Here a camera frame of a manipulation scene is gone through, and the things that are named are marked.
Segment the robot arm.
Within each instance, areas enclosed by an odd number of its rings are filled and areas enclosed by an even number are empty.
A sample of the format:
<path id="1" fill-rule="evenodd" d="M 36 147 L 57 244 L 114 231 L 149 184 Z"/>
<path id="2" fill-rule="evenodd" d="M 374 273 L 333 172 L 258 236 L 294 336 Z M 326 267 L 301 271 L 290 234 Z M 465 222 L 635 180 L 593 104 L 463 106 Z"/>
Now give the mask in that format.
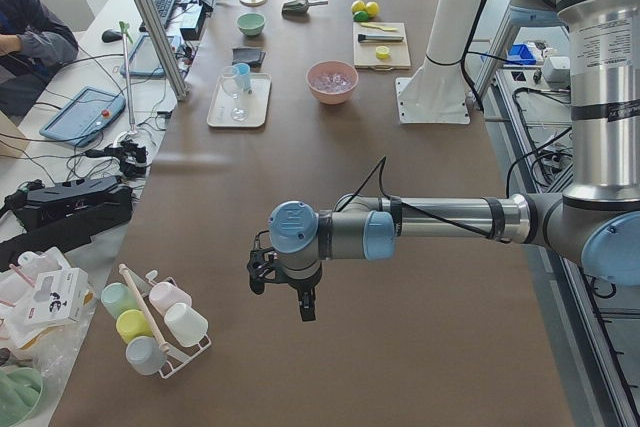
<path id="1" fill-rule="evenodd" d="M 560 193 L 502 199 L 343 196 L 331 210 L 289 201 L 255 245 L 249 285 L 286 284 L 303 320 L 328 259 L 386 259 L 399 237 L 477 236 L 534 244 L 615 285 L 639 282 L 639 0 L 511 0 L 518 24 L 569 31 L 573 177 Z"/>

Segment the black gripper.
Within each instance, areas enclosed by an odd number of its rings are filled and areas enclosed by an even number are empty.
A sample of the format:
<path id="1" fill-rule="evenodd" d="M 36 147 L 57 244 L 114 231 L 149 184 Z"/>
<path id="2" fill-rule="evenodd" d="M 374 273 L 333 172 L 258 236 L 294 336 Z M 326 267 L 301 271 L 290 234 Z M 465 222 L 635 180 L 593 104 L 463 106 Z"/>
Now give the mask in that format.
<path id="1" fill-rule="evenodd" d="M 316 263 L 317 270 L 306 279 L 290 277 L 284 272 L 284 264 L 279 260 L 275 248 L 261 246 L 261 236 L 266 233 L 267 230 L 262 230 L 255 235 L 249 254 L 247 271 L 251 291 L 261 295 L 267 284 L 287 284 L 297 291 L 301 320 L 315 321 L 315 286 L 322 278 L 322 264 Z"/>

